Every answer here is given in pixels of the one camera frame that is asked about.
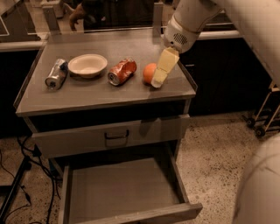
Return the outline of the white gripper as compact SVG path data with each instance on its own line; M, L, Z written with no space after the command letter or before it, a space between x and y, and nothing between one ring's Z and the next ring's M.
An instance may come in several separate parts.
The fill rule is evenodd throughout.
M154 88L160 88L164 84L168 74L179 61L179 53L185 53L192 48L201 33L201 26L200 17L171 17L163 36L164 44L169 47L162 51L150 82Z

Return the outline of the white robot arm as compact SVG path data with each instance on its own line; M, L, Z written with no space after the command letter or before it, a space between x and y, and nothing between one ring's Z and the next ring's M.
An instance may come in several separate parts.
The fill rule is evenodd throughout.
M164 31L167 48L158 60L153 87L163 85L179 55L192 48L220 11L280 86L280 0L180 0ZM262 143L245 166L232 224L280 224L280 134Z

